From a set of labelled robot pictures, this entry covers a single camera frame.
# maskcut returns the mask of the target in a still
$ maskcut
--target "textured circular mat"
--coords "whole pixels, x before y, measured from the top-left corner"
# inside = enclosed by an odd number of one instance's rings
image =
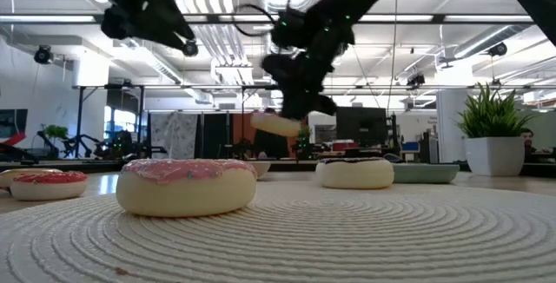
[[[556,282],[556,198],[260,183],[244,210],[124,213],[114,196],[0,216],[7,282]]]

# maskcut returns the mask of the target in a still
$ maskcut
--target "ceiling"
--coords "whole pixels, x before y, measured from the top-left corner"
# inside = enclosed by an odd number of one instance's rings
[[[217,4],[213,6],[210,0],[204,0],[204,4],[199,4],[202,0],[194,0],[196,10],[203,12],[206,7],[208,12],[225,12],[226,5],[232,4],[236,6],[241,3],[255,3],[258,5],[268,4],[269,0],[217,0]],[[316,0],[305,0],[306,4],[310,4]],[[286,0],[274,0],[275,3],[285,3]],[[0,0],[0,13],[13,14],[51,14],[51,15],[67,15],[67,14],[98,14],[102,13],[108,6],[107,3],[99,3],[96,0]],[[370,13],[404,13],[404,14],[513,14],[526,15],[516,0],[380,0],[371,10]],[[5,30],[9,25],[0,25]],[[264,25],[244,26],[247,30],[264,30]],[[219,25],[215,27],[202,27],[208,35],[215,35],[217,32],[224,35],[220,28],[226,29],[226,26]],[[426,75],[427,84],[439,84],[435,80],[439,70],[439,66],[434,62],[433,54],[443,52],[444,49],[454,49],[459,45],[468,43],[477,36],[485,34],[486,31],[492,30],[492,25],[482,24],[429,24],[429,25],[392,25],[392,24],[360,24],[354,26],[356,45],[350,48],[335,64],[335,72],[329,74],[325,81],[325,85],[353,85],[365,84],[366,82],[376,85],[388,85],[395,83],[397,79],[400,84],[405,84],[407,76],[415,71],[421,71]],[[111,78],[129,78],[134,83],[144,84],[170,84],[171,81],[162,76],[153,67],[149,66],[144,59],[134,55],[128,49],[115,45],[99,30],[98,25],[24,25],[17,24],[13,29],[13,40],[20,41],[22,45],[32,47],[34,39],[40,36],[79,36],[88,43],[93,44],[100,49],[105,56],[112,62],[110,67]],[[266,37],[249,38],[236,34],[231,31],[232,35],[237,35],[241,39],[234,43],[234,46],[225,42],[223,47],[228,52],[235,52],[240,48],[244,52],[244,59],[238,56],[233,60],[232,66],[238,63],[242,66],[252,66],[252,72],[247,71],[240,73],[239,78],[235,76],[239,83],[255,83],[263,84],[269,82],[263,71],[258,67],[261,58],[268,52],[268,41]],[[206,48],[203,43],[204,39],[200,38],[200,53],[196,57],[184,57],[181,52],[165,48],[161,45],[152,43],[143,43],[147,50],[156,54],[157,58],[167,65],[172,71],[177,73],[181,79],[187,83],[199,84],[218,84],[232,83],[234,78],[229,79],[228,76],[215,76],[214,67],[211,75],[211,66],[217,64],[210,53],[210,49],[222,49],[222,44],[218,43],[217,36],[212,36],[215,46]],[[494,57],[486,55],[475,55],[465,59],[466,65],[471,65],[473,70],[473,80],[476,82],[490,82],[492,77],[500,77],[510,84],[521,85],[530,82],[541,84],[553,83],[552,78],[556,79],[556,63],[546,63],[543,67],[532,71],[526,71],[520,76],[510,76],[511,72],[520,69],[527,70],[531,65],[543,61],[556,55],[554,46],[546,40],[546,37],[536,27],[525,29],[504,40],[508,47],[508,53],[502,57]],[[63,54],[69,59],[81,58],[81,50],[74,51],[74,46],[69,49],[60,49],[57,54]],[[425,57],[414,69],[415,62]],[[227,69],[226,73],[235,70]],[[369,90],[338,90],[334,91],[337,95],[370,95]],[[260,92],[262,98],[270,97],[268,92]],[[181,90],[150,90],[148,97],[184,97],[187,96]]]

